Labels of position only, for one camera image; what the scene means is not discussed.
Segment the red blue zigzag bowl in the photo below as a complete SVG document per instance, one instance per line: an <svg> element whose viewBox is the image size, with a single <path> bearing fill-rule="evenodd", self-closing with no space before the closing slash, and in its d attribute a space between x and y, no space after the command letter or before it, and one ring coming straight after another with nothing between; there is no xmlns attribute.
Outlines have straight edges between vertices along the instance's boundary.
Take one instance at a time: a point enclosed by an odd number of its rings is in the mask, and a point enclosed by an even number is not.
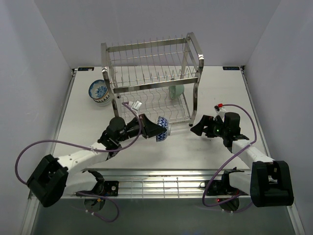
<svg viewBox="0 0 313 235"><path fill-rule="evenodd" d="M156 142L161 142L166 140L166 138L170 135L171 126L169 121L164 117L158 117L157 125L162 127L162 132L156 135Z"/></svg>

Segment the pale green bowl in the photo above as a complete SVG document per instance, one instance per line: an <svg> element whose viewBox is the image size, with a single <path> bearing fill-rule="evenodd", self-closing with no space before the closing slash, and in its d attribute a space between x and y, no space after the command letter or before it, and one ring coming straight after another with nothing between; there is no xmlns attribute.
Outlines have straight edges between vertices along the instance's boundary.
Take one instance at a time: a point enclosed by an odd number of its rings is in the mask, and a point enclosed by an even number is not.
<svg viewBox="0 0 313 235"><path fill-rule="evenodd" d="M184 93L184 85L169 86L169 94L172 100L179 98Z"/></svg>

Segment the blue patterned white bowl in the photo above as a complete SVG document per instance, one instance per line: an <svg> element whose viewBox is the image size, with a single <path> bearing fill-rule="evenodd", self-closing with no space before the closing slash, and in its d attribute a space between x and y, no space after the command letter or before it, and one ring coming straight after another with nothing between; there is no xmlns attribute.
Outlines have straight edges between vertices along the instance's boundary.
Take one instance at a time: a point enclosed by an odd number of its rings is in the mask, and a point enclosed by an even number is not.
<svg viewBox="0 0 313 235"><path fill-rule="evenodd" d="M108 89L104 80L96 80L91 83L88 90L90 98L98 100L104 98L108 93Z"/></svg>

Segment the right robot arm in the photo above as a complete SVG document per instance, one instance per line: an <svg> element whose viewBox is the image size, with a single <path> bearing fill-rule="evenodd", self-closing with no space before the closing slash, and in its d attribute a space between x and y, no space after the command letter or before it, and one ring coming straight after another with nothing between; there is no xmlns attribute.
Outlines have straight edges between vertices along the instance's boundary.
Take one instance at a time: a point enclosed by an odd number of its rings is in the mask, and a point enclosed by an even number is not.
<svg viewBox="0 0 313 235"><path fill-rule="evenodd" d="M240 115L227 112L223 117L204 115L199 123L191 128L197 136L220 137L224 146L239 157L250 169L225 170L216 187L207 184L213 194L233 194L243 192L250 195L257 207L291 206L294 202L290 169L285 161L276 161L263 154L241 134Z"/></svg>

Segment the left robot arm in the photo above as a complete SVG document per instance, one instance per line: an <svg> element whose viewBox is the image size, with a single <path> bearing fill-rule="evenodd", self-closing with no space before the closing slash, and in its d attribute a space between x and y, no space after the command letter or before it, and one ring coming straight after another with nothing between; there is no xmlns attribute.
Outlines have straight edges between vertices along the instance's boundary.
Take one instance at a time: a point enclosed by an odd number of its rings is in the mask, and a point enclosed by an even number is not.
<svg viewBox="0 0 313 235"><path fill-rule="evenodd" d="M87 168L116 156L122 149L121 142L128 139L142 136L165 140L168 126L168 120L163 117L159 117L156 123L145 114L135 116L129 123L121 117L114 117L97 142L87 149L61 157L51 154L43 157L26 185L44 207L54 205L63 194L103 196L103 176Z"/></svg>

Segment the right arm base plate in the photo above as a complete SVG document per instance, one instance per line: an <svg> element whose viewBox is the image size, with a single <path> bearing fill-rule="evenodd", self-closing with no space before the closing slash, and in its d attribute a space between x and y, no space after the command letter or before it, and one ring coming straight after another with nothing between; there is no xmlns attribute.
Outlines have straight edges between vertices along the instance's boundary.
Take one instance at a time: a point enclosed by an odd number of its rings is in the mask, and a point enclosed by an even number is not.
<svg viewBox="0 0 313 235"><path fill-rule="evenodd" d="M235 197L232 200L228 201L228 198L218 198L216 205L220 206L221 209L224 211L231 213L237 213L240 212L239 206L239 196L240 195L246 195L245 192L238 188L234 188L230 185L230 179L229 176L231 173L244 173L242 170L238 170L236 167L232 170L225 170L222 174L222 177L220 180L213 180L211 184L209 184L209 180L204 181L204 186L200 187L204 189L203 195L202 195L202 201L205 201L206 196L232 196Z"/></svg>

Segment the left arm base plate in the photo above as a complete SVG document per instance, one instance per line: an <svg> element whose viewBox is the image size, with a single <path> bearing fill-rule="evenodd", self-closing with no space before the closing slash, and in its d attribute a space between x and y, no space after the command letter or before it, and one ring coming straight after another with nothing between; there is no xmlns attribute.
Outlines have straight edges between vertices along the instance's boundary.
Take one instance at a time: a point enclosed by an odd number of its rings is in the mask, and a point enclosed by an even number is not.
<svg viewBox="0 0 313 235"><path fill-rule="evenodd" d="M105 197L116 197L119 191L119 181L104 181L103 186L100 188L99 195Z"/></svg>

